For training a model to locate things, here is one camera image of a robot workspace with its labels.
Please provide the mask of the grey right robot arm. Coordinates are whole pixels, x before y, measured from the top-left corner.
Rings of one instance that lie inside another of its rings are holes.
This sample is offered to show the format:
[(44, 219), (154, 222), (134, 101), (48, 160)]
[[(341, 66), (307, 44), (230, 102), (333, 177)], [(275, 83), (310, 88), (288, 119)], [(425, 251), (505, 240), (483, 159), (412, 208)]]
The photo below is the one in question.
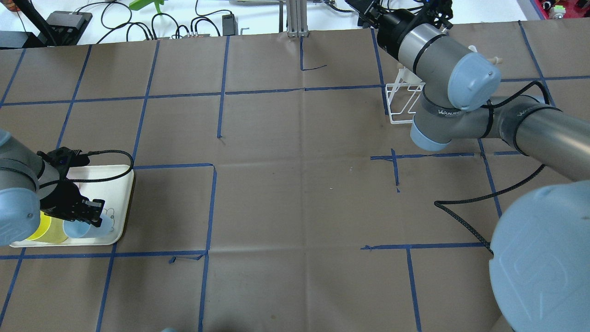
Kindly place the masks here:
[(453, 139), (499, 138), (571, 180), (518, 198), (486, 242), (490, 282), (502, 313), (493, 331), (589, 330), (589, 123), (519, 90), (491, 96), (501, 74), (480, 53), (442, 32), (450, 12), (437, 2), (419, 12), (372, 5), (361, 11), (377, 42), (425, 82), (411, 139), (440, 151)]

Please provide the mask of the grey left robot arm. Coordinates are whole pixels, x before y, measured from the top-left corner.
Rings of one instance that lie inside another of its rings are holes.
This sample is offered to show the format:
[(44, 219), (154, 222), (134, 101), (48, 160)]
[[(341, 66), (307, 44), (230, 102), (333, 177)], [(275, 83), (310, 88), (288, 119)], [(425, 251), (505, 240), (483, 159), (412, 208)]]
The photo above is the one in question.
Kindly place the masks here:
[(100, 226), (105, 202), (84, 197), (67, 178), (72, 167), (86, 166), (87, 154), (61, 147), (34, 153), (6, 130), (0, 131), (0, 243), (31, 236), (41, 214)]

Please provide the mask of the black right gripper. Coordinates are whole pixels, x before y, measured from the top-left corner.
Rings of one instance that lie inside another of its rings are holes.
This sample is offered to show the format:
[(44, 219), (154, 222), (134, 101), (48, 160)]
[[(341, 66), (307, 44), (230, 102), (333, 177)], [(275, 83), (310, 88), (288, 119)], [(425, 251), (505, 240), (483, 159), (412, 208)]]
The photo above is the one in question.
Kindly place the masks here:
[(399, 59), (401, 42), (420, 23), (407, 9), (395, 9), (378, 19), (377, 44), (394, 59)]

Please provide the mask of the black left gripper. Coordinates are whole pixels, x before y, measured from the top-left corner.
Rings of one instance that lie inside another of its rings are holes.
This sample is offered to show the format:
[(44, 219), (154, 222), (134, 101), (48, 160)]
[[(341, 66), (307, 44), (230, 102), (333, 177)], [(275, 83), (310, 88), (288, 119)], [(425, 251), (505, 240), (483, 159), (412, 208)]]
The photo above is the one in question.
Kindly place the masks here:
[(101, 213), (105, 200), (89, 201), (73, 183), (47, 185), (44, 191), (48, 191), (44, 197), (44, 214), (47, 216), (68, 221), (78, 220), (97, 228), (101, 227)]

